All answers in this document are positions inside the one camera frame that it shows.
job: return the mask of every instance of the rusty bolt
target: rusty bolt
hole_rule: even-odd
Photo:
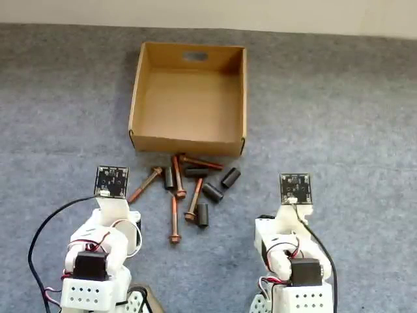
[[[197,180],[197,184],[195,185],[193,200],[191,200],[190,207],[188,208],[188,212],[185,213],[185,219],[188,222],[195,222],[195,205],[197,204],[198,196],[200,195],[201,185],[203,184],[203,179],[199,178]]]
[[[212,169],[218,170],[218,171],[222,171],[223,170],[223,165],[221,165],[221,164],[207,162],[207,161],[199,160],[199,159],[196,159],[196,158],[189,158],[186,155],[180,155],[179,160],[180,160],[180,162],[185,162],[185,163],[191,163],[191,164],[195,164],[195,165],[200,165],[200,166],[204,166],[206,168],[212,168]]]
[[[181,236],[178,234],[178,213],[177,213],[177,199],[172,197],[172,234],[169,236],[169,242],[172,244],[180,243]]]
[[[138,189],[136,189],[135,192],[128,198],[128,203],[135,202],[136,199],[139,198],[141,193],[151,184],[151,182],[153,182],[153,180],[157,178],[158,176],[161,176],[161,174],[162,174],[162,168],[160,167],[153,168],[152,174],[150,174],[148,178],[144,180],[142,185]]]
[[[174,165],[175,179],[177,180],[177,192],[175,193],[175,196],[178,199],[184,199],[187,195],[187,191],[185,191],[182,187],[180,165],[178,163],[178,157],[176,155],[172,157],[172,163]]]

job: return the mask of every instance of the white wall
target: white wall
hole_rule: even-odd
[[[0,22],[417,38],[417,0],[0,0]]]

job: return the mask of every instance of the cardboard box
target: cardboard box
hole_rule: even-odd
[[[246,137],[246,50],[143,43],[129,135],[138,151],[238,157]]]

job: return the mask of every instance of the black rubber cylinder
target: black rubber cylinder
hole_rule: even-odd
[[[203,191],[203,194],[211,200],[213,200],[214,202],[220,202],[224,197],[223,192],[218,190],[215,186],[213,186],[210,183],[205,183],[201,191]]]
[[[229,173],[222,179],[222,186],[224,188],[229,189],[235,183],[235,181],[239,178],[240,171],[237,168],[232,168]]]
[[[209,205],[207,203],[197,204],[197,225],[200,228],[209,225]]]
[[[165,175],[165,189],[172,190],[175,188],[174,177],[172,173],[172,167],[167,166],[164,168],[164,175]]]
[[[185,177],[207,177],[210,173],[208,168],[186,168],[184,170]]]

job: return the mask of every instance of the black circuit board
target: black circuit board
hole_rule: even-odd
[[[94,194],[98,194],[101,190],[108,190],[109,198],[125,199],[128,176],[129,168],[98,166]]]
[[[281,203],[290,204],[289,198],[296,198],[294,204],[312,204],[310,174],[281,174]]]

